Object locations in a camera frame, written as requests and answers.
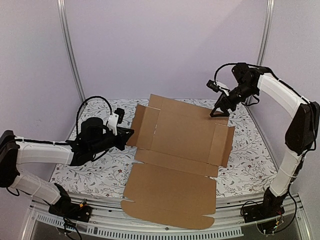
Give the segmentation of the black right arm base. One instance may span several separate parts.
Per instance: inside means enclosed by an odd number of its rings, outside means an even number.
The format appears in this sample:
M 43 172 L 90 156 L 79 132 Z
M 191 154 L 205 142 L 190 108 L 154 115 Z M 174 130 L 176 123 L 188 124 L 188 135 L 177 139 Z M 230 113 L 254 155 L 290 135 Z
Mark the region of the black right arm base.
M 245 223 L 276 217 L 285 213 L 283 197 L 265 196 L 262 203 L 242 206 L 240 214 Z

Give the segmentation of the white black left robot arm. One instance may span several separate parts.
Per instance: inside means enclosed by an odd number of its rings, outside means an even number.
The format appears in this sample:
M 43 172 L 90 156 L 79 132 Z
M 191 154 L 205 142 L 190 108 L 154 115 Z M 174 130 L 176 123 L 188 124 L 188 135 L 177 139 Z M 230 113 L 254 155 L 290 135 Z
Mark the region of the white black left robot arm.
M 120 127 L 119 119 L 104 123 L 91 117 L 77 128 L 74 140 L 61 142 L 19 138 L 6 130 L 0 137 L 0 186 L 12 188 L 44 200 L 63 217 L 70 217 L 74 209 L 85 202 L 72 203 L 67 191 L 57 183 L 49 183 L 36 175 L 23 171 L 29 163 L 50 163 L 78 167 L 94 162 L 112 148 L 125 149 L 134 134 L 130 128 Z

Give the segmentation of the brown cardboard box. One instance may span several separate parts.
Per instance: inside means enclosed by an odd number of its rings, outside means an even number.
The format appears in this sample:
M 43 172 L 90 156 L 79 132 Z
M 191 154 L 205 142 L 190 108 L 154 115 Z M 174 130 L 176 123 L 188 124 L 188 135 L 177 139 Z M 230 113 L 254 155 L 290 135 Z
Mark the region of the brown cardboard box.
M 152 94 L 137 105 L 128 145 L 136 147 L 120 205 L 129 216 L 183 229 L 214 224 L 215 178 L 226 167 L 235 128 L 211 110 Z

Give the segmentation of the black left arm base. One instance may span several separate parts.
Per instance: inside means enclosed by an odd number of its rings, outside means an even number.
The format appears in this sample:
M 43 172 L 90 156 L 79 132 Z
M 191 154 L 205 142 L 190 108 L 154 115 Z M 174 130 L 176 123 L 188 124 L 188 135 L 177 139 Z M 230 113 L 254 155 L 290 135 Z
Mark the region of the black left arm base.
M 59 200 L 48 210 L 50 214 L 85 223 L 89 222 L 92 211 L 93 208 L 87 204 L 72 203 L 68 200 Z

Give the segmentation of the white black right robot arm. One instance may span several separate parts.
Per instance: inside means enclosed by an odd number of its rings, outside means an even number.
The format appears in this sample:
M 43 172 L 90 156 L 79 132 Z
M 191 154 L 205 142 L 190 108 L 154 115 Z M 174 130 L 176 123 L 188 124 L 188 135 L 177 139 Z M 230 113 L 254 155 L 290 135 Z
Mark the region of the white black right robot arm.
M 299 94 L 290 85 L 277 77 L 271 68 L 246 62 L 230 63 L 237 86 L 229 89 L 217 80 L 217 74 L 208 80 L 207 87 L 220 93 L 210 113 L 212 118 L 228 117 L 238 104 L 244 104 L 249 97 L 257 98 L 267 94 L 280 105 L 290 117 L 284 135 L 285 152 L 274 180 L 263 196 L 258 213 L 269 218 L 278 210 L 290 192 L 290 186 L 297 178 L 307 153 L 317 148 L 320 123 L 320 105 Z

